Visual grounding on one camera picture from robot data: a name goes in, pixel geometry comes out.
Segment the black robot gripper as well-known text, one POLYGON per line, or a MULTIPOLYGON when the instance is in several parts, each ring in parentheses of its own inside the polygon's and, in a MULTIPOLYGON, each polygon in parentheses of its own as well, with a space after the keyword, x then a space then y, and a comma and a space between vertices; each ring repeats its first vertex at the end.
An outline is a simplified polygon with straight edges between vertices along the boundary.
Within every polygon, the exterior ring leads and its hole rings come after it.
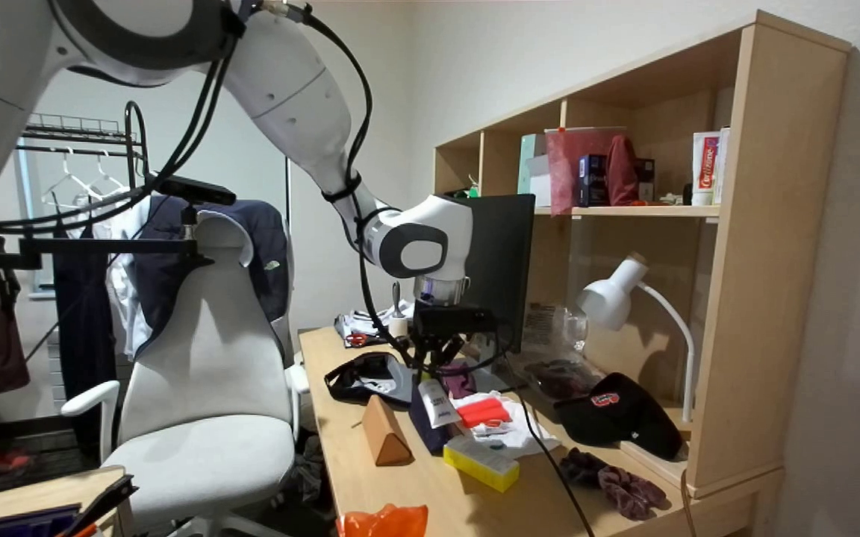
POLYGON ((418 363, 447 363, 463 348, 465 335, 487 335, 496 329, 499 323, 487 307, 418 298, 408 336, 418 363))

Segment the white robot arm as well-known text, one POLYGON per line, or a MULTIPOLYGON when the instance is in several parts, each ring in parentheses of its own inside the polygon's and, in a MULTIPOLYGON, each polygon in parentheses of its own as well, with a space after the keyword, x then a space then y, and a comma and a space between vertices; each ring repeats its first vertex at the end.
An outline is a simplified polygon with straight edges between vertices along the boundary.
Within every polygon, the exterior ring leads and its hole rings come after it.
POLYGON ((165 86, 200 71, 203 86, 171 159, 200 146, 221 99, 299 165, 339 214, 362 263, 418 284, 405 363, 429 356, 429 325, 465 290, 471 213, 444 196, 395 210, 372 196, 356 156, 371 123, 353 117, 312 41, 330 26, 299 0, 0 0, 0 169, 51 77, 72 68, 120 86, 165 86))

